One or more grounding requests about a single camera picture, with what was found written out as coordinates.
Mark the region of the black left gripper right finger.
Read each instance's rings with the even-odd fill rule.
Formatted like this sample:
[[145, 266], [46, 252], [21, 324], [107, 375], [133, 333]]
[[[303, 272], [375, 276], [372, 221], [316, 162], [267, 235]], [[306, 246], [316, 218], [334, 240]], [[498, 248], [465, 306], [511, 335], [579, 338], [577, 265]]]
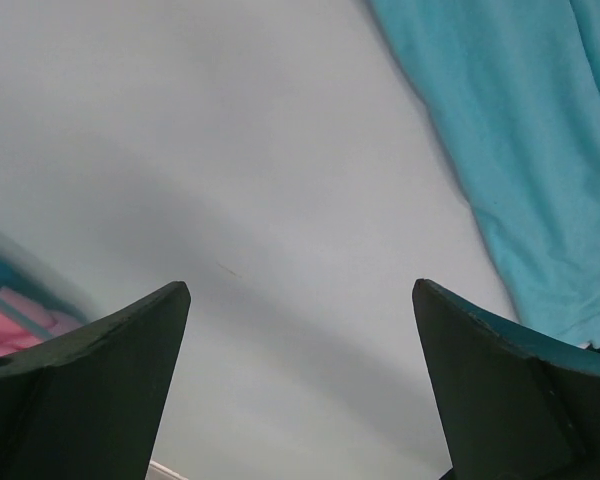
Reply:
[[555, 340], [439, 284], [412, 301], [447, 479], [600, 479], [600, 348]]

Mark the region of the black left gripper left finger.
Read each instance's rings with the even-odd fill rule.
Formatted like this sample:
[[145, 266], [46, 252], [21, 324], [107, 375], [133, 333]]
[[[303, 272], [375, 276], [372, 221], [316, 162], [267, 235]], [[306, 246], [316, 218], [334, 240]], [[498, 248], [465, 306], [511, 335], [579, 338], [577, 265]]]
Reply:
[[171, 282], [0, 357], [0, 480], [145, 478], [189, 307]]

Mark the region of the teal t-shirt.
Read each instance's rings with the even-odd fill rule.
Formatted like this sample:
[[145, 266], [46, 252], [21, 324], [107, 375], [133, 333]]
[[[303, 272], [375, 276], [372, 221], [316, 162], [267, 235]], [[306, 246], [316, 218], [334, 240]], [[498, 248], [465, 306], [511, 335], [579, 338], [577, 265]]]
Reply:
[[600, 346], [600, 1], [374, 1], [519, 321]]

